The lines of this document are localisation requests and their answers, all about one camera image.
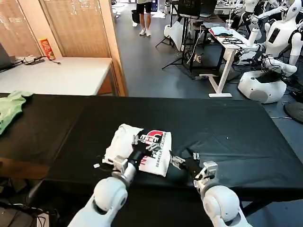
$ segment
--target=snack can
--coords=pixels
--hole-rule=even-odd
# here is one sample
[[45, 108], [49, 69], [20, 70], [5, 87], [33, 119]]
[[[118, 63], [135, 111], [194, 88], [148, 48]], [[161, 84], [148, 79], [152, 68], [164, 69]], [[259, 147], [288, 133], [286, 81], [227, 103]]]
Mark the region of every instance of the snack can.
[[45, 52], [46, 57], [47, 57], [49, 60], [51, 60], [51, 61], [55, 60], [56, 57], [55, 57], [55, 55], [54, 55], [54, 53], [53, 53], [53, 50], [52, 50], [52, 48], [51, 48], [51, 46], [50, 46], [50, 44], [49, 44], [47, 38], [45, 38], [45, 39], [40, 39], [40, 43], [41, 43], [41, 45], [42, 45], [42, 48], [44, 49], [44, 52]]

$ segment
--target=green cloth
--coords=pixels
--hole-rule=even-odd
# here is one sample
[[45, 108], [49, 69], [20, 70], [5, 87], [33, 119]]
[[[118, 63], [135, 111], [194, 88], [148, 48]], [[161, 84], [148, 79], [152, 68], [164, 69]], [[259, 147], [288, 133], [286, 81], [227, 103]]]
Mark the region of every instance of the green cloth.
[[152, 0], [137, 0], [137, 4], [143, 4], [147, 2], [151, 2]]
[[33, 93], [25, 91], [14, 91], [5, 98], [0, 98], [0, 135], [11, 123], [14, 117], [22, 112], [22, 104], [26, 102], [24, 97]]

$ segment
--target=black bag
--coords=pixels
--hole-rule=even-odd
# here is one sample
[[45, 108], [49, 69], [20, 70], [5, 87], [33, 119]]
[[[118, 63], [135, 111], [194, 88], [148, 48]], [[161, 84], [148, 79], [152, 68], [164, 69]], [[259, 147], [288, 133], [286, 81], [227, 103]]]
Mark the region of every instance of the black bag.
[[140, 23], [140, 15], [137, 12], [137, 10], [132, 10], [132, 18], [133, 18], [133, 22], [139, 24]]

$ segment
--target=laptop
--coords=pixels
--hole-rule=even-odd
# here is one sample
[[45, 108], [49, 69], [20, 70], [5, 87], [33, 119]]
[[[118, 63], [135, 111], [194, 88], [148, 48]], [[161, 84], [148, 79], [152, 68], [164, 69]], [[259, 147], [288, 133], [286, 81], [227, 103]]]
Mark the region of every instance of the laptop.
[[203, 23], [204, 27], [206, 27], [207, 29], [212, 28], [212, 27], [218, 27], [218, 26], [222, 26], [225, 27], [225, 23], [224, 22], [218, 22], [218, 23]]
[[13, 65], [11, 57], [6, 53], [5, 49], [0, 43], [0, 70], [11, 68]]
[[214, 13], [217, 0], [202, 0], [200, 17], [209, 17]]

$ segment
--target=white table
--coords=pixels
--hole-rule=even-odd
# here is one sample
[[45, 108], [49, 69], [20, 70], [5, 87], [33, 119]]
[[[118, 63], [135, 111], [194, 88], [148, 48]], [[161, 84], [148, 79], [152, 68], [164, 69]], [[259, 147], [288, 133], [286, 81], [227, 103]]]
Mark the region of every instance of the white table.
[[233, 34], [232, 37], [240, 39], [244, 44], [237, 44], [237, 45], [223, 44], [222, 42], [225, 39], [225, 37], [217, 37], [217, 36], [214, 36], [210, 32], [210, 34], [212, 34], [219, 41], [219, 43], [221, 43], [221, 45], [225, 48], [225, 53], [227, 53], [226, 65], [224, 67], [224, 70], [223, 70], [223, 73], [222, 73], [222, 76], [221, 76], [221, 79], [220, 79], [220, 82], [219, 82], [218, 85], [214, 80], [214, 77], [217, 77], [216, 75], [214, 75], [214, 74], [200, 74], [199, 75], [200, 77], [207, 76], [208, 79], [209, 79], [209, 82], [211, 83], [211, 85], [214, 88], [215, 93], [208, 94], [210, 98], [232, 97], [231, 93], [223, 93], [222, 90], [223, 90], [224, 84], [226, 82], [228, 73], [229, 73], [229, 71], [232, 67], [232, 62], [233, 62], [233, 58], [235, 56], [236, 51], [239, 50], [240, 47], [242, 49], [256, 49], [256, 48], [258, 48], [258, 46], [256, 44], [253, 44], [252, 47], [247, 46], [246, 43], [247, 43], [248, 40], [245, 37], [241, 36], [238, 32], [236, 32], [233, 29], [231, 29], [231, 31], [232, 31], [232, 34]]
[[0, 93], [15, 90], [47, 95], [96, 95], [107, 76], [111, 58], [59, 58], [19, 65], [0, 73]]

